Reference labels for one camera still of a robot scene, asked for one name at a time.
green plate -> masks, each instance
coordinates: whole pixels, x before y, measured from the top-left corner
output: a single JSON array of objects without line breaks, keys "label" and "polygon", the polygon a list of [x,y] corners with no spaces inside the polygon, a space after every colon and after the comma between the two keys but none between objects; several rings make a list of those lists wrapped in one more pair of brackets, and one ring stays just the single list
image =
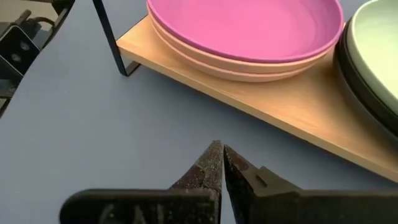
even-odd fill
[{"label": "green plate", "polygon": [[365,82],[398,114],[398,0],[373,0],[354,14],[348,50]]}]

bowl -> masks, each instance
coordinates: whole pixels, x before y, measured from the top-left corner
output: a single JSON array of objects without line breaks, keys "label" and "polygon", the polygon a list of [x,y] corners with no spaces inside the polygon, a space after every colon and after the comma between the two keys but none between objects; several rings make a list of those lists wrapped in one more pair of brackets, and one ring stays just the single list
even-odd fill
[{"label": "bowl", "polygon": [[340,61],[340,67],[344,71],[345,78],[349,86],[357,94],[358,98],[366,105],[380,119],[389,130],[394,134],[398,134],[398,116],[390,110],[372,91],[368,84],[364,81],[355,64],[352,61],[351,55],[349,54],[347,46],[347,30],[351,21],[347,23],[347,27],[344,29],[343,35],[340,37],[338,43],[338,57]]},{"label": "bowl", "polygon": [[339,0],[147,0],[181,41],[245,62],[295,62],[324,52],[343,30]]},{"label": "bowl", "polygon": [[170,43],[168,43],[159,31],[156,29],[156,26],[152,23],[155,33],[159,37],[159,39],[174,53],[174,55],[181,60],[182,62],[190,65],[191,67],[200,70],[208,75],[213,75],[218,78],[222,78],[225,80],[231,81],[239,81],[239,82],[271,82],[276,80],[285,79],[288,77],[292,77],[294,75],[298,75],[306,70],[308,70],[313,65],[307,65],[306,67],[289,71],[289,72],[282,72],[282,73],[267,73],[267,74],[257,74],[257,73],[243,73],[243,72],[235,72],[231,70],[226,70],[222,68],[218,68],[212,65],[207,65],[203,62],[200,62],[194,58],[185,55],[184,53],[180,52],[178,49],[173,47]]},{"label": "bowl", "polygon": [[[148,15],[154,18],[153,13],[148,7]],[[299,60],[296,62],[286,62],[286,63],[256,63],[256,62],[243,62],[239,60],[233,60],[230,58],[223,58],[218,55],[213,55],[211,53],[202,51],[200,49],[194,48],[191,45],[177,39],[172,34],[167,32],[156,19],[152,20],[153,25],[159,32],[159,34],[173,47],[179,50],[181,53],[194,58],[198,61],[206,63],[208,65],[216,66],[219,68],[232,70],[235,72],[245,72],[245,73],[279,73],[288,72],[296,70],[307,65],[315,64],[321,60],[330,50],[333,49],[334,45],[325,51],[319,53],[318,55],[312,56],[307,59]]]},{"label": "bowl", "polygon": [[393,143],[393,145],[398,146],[398,136],[386,126],[386,123],[381,121],[376,113],[372,112],[371,108],[366,106],[360,95],[355,92],[353,86],[348,82],[348,77],[352,75],[352,73],[347,69],[346,63],[342,61],[342,57],[345,53],[341,52],[341,42],[342,40],[340,40],[339,44],[335,47],[333,64],[337,70],[338,83],[340,84],[345,101],[349,104],[349,107],[353,109],[356,115],[371,127],[374,134],[384,137],[389,142]]},{"label": "bowl", "polygon": [[362,5],[349,26],[347,46],[365,82],[398,114],[398,1]]}]

blue tabletop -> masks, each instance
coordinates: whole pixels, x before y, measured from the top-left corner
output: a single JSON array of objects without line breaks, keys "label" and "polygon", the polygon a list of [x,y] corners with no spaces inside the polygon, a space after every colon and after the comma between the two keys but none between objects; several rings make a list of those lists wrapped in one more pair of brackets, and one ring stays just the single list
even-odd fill
[{"label": "blue tabletop", "polygon": [[[346,19],[365,1],[344,0]],[[146,15],[144,0],[104,3],[116,36]],[[146,67],[123,77],[93,3],[77,1],[0,119],[0,223],[58,223],[87,188],[167,188],[214,139],[301,188],[398,186]]]}]

wooden shelf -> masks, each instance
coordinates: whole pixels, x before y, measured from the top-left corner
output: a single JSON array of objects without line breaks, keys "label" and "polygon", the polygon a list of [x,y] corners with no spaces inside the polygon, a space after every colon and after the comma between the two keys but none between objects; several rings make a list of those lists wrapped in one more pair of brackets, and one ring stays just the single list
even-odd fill
[{"label": "wooden shelf", "polygon": [[180,63],[152,30],[148,17],[117,45],[122,54],[174,80],[398,182],[398,149],[366,128],[337,85],[331,54],[302,75],[271,83],[215,78]]}]

black metal stand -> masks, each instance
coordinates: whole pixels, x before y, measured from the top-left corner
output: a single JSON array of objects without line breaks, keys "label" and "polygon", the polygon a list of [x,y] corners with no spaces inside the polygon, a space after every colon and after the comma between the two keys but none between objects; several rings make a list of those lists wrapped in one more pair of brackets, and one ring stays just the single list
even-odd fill
[{"label": "black metal stand", "polygon": [[120,74],[128,77],[131,75],[133,71],[135,71],[138,68],[140,64],[135,61],[132,61],[126,68],[124,67],[120,50],[116,45],[116,40],[114,38],[111,24],[109,23],[108,15],[106,14],[104,4],[102,0],[93,0],[93,3],[97,11],[99,20],[101,21],[102,28],[104,29],[104,33],[106,39],[108,40],[109,47],[111,48],[114,61],[118,66],[119,72]]}]

